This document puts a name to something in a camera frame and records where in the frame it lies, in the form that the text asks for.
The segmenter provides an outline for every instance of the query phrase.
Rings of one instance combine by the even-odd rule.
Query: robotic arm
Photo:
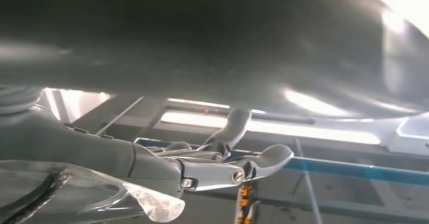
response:
[[[174,198],[170,200],[171,197],[168,196],[180,198],[183,190],[204,191],[237,186],[243,181],[272,175],[293,157],[288,147],[275,145],[259,156],[228,159],[230,150],[246,132],[246,125],[251,119],[249,110],[232,110],[227,125],[214,133],[197,150],[191,150],[189,144],[184,142],[175,143],[165,149],[146,149],[136,143],[103,135],[95,136],[83,129],[63,126],[50,110],[33,105],[39,93],[39,89],[29,88],[4,87],[1,91],[0,110],[3,114],[0,114],[0,169],[3,172],[0,173],[7,174],[11,180],[3,182],[0,191],[2,196],[7,198],[0,200],[0,206],[10,206],[11,200],[24,198],[26,193],[34,188],[33,185],[28,185],[29,180],[18,177],[19,174],[16,173],[21,171],[41,174],[38,171],[43,170],[49,176],[53,172],[68,169],[73,181],[83,178],[100,183],[94,187],[83,181],[86,190],[76,189],[76,183],[73,181],[69,185],[65,184],[62,187],[64,191],[79,190],[82,193],[92,189],[95,195],[75,194],[71,201],[73,207],[70,207],[68,198],[57,198],[53,195],[55,205],[48,204],[38,210],[34,218],[29,219],[35,223],[42,220],[57,222],[55,215],[61,212],[61,206],[67,209],[71,216],[70,222],[141,215],[145,211],[137,208],[130,200],[127,200],[125,209],[120,209],[122,211],[114,211],[115,208],[110,207],[108,215],[97,215],[99,212],[95,210],[82,210],[78,207],[86,206],[89,202],[98,210],[103,209],[100,201],[108,202],[110,199],[111,202],[123,202],[123,199],[114,196],[123,196],[130,192],[126,187],[133,184],[143,187],[146,195],[148,192],[153,197],[159,193],[161,197],[156,198],[164,198],[169,204],[178,205]],[[116,186],[117,191],[98,189],[105,185]],[[73,213],[82,211],[86,217],[73,217]],[[1,216],[11,216],[14,212],[16,208],[3,209],[4,215]],[[162,213],[164,214],[155,216],[152,212],[149,214],[153,220],[171,220],[172,216],[175,216],[170,212]]]

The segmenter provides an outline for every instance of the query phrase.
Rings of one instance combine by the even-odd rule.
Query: metal sheet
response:
[[[0,0],[0,83],[325,118],[429,109],[429,41],[378,0]]]

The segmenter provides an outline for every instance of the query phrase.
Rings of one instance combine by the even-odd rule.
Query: steel rod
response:
[[[298,178],[298,180],[296,181],[295,185],[293,186],[293,189],[292,189],[292,193],[291,193],[291,195],[295,195],[295,194],[298,192],[298,188],[299,188],[299,186],[301,185],[301,182],[303,181],[303,179],[304,179],[304,174],[303,174],[303,173],[301,173],[301,174],[299,175],[299,178]]]
[[[134,107],[138,102],[140,102],[144,97],[138,98],[134,103],[128,106],[128,108],[124,109],[120,114],[118,114],[114,119],[112,119],[107,125],[105,125],[103,128],[101,128],[97,133],[95,133],[96,136],[101,135],[104,133],[107,128],[109,128],[112,124],[114,124],[120,117],[122,117],[126,112],[128,112],[132,107]]]

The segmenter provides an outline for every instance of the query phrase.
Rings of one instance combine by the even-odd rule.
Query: fluorescent light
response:
[[[292,103],[319,114],[333,115],[333,116],[347,115],[347,112],[344,110],[341,110],[330,104],[324,103],[316,98],[313,98],[304,94],[300,94],[292,90],[287,90],[285,92],[285,96]]]
[[[336,119],[339,122],[374,122],[374,119]]]
[[[213,104],[213,103],[206,103],[206,102],[192,101],[192,100],[183,100],[183,99],[167,99],[167,100],[171,101],[171,102],[187,103],[187,104],[198,104],[198,105],[204,105],[204,106],[211,106],[211,107],[229,109],[228,105],[223,105],[223,104]]]
[[[57,103],[55,102],[54,94],[52,93],[52,89],[46,88],[45,89],[46,97],[48,98],[49,107],[52,110],[52,113],[55,115],[55,117],[58,120],[61,120],[60,118],[60,112],[58,111]]]
[[[220,116],[181,112],[166,112],[162,116],[161,121],[216,128],[222,128],[227,123],[227,119]],[[355,142],[374,145],[378,145],[380,143],[380,139],[377,136],[366,132],[296,126],[288,125],[286,123],[273,123],[270,121],[263,120],[252,120],[249,123],[247,130],[254,132],[273,133],[296,137],[309,137],[333,141]]]
[[[185,104],[197,104],[197,105],[211,106],[211,107],[224,108],[224,109],[229,109],[230,108],[230,106],[224,105],[224,104],[214,104],[214,103],[206,103],[206,102],[184,100],[184,99],[171,99],[171,98],[168,98],[167,101],[178,102],[178,103],[185,103]],[[252,113],[266,114],[266,111],[252,109]]]
[[[262,110],[252,109],[252,113],[255,113],[255,114],[266,114],[267,112],[266,111],[262,111]]]

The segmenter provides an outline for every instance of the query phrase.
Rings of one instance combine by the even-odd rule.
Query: ceiling light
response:
[[[184,99],[167,99],[167,101],[178,102],[178,103],[186,103],[186,104],[197,104],[197,105],[204,105],[204,106],[211,106],[211,107],[229,109],[228,105],[213,104],[213,103],[206,103],[206,102],[200,102],[200,101],[192,101],[192,100],[184,100]]]
[[[227,123],[227,119],[221,116],[201,115],[183,112],[166,112],[162,116],[161,121],[216,128],[224,127]],[[286,123],[274,123],[272,121],[266,120],[253,119],[249,123],[247,130],[254,132],[273,133],[295,137],[309,137],[333,141],[355,142],[374,145],[378,145],[380,143],[380,139],[377,136],[366,132],[322,129],[308,126],[289,125]]]
[[[252,109],[252,113],[255,113],[255,114],[266,114],[267,112],[266,111],[262,111],[262,110]]]

